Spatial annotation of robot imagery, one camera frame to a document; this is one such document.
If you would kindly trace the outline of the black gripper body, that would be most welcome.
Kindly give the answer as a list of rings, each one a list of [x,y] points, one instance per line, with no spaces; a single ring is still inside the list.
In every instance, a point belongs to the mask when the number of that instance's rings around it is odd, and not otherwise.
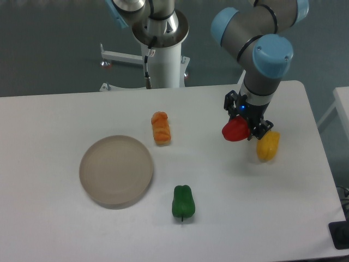
[[[247,102],[247,95],[234,94],[234,114],[233,121],[239,124],[246,122],[249,126],[271,126],[269,120],[264,119],[264,113],[269,106],[269,102],[264,105],[252,105]]]

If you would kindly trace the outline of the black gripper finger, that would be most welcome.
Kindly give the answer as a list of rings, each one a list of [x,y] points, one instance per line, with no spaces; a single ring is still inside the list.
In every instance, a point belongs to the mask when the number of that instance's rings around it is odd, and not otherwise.
[[[224,110],[227,111],[230,120],[234,119],[238,115],[238,110],[236,107],[236,101],[238,99],[238,94],[231,90],[228,94],[225,95],[224,98]]]
[[[247,123],[250,131],[248,141],[250,141],[253,137],[261,140],[264,135],[274,127],[274,124],[271,121],[264,120],[263,118],[260,118],[259,120],[248,119]]]

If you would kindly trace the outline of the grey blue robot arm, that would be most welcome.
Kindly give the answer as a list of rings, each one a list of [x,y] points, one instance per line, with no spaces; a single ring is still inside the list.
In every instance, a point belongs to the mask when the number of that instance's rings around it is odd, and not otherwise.
[[[178,88],[189,23],[174,1],[107,1],[106,6],[141,46],[146,88]],[[291,43],[279,33],[308,11],[308,1],[255,1],[249,13],[228,7],[213,19],[212,37],[245,71],[240,90],[224,99],[230,117],[222,129],[226,140],[262,139],[273,128],[264,113],[293,58]]]

